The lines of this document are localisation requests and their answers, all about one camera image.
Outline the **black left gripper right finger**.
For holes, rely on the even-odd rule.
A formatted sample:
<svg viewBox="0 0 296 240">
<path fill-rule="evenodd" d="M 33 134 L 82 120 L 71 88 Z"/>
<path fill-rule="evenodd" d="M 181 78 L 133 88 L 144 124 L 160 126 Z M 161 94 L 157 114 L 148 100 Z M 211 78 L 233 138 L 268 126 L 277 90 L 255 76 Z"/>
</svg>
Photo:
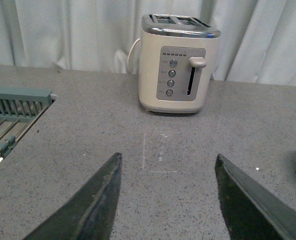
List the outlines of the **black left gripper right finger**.
<svg viewBox="0 0 296 240">
<path fill-rule="evenodd" d="M 215 174 L 232 240 L 296 240 L 296 211 L 221 154 Z"/>
</svg>

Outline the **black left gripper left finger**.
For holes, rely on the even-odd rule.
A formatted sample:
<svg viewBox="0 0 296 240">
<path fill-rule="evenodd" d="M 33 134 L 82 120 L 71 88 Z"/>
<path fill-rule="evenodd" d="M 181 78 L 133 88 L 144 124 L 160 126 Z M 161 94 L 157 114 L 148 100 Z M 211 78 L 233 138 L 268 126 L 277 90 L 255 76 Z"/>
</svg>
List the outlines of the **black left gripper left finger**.
<svg viewBox="0 0 296 240">
<path fill-rule="evenodd" d="M 108 240 L 121 188 L 122 155 L 113 154 L 54 214 L 35 228 L 27 240 Z"/>
</svg>

